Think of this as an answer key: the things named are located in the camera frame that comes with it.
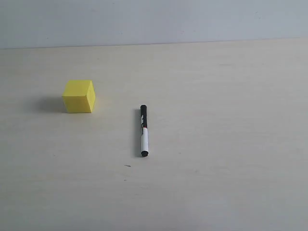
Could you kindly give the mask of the black and white marker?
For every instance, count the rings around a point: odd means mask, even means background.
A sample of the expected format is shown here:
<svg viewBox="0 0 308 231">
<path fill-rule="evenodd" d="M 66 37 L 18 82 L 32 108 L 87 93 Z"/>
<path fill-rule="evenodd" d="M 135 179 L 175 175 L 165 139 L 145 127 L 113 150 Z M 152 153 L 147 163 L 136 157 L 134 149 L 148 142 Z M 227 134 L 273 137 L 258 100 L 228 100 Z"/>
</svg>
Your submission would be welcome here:
<svg viewBox="0 0 308 231">
<path fill-rule="evenodd" d="M 141 156 L 147 157 L 149 154 L 149 138 L 147 128 L 147 106 L 141 105 Z"/>
</svg>

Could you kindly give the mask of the yellow cube block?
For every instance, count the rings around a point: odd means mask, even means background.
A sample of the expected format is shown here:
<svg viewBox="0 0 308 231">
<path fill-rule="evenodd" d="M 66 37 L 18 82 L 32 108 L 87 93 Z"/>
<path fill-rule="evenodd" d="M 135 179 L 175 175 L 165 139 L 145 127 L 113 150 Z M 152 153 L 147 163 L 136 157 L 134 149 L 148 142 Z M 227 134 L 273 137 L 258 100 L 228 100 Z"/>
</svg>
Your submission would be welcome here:
<svg viewBox="0 0 308 231">
<path fill-rule="evenodd" d="M 68 113 L 92 113 L 95 91 L 91 80 L 69 80 L 62 94 Z"/>
</svg>

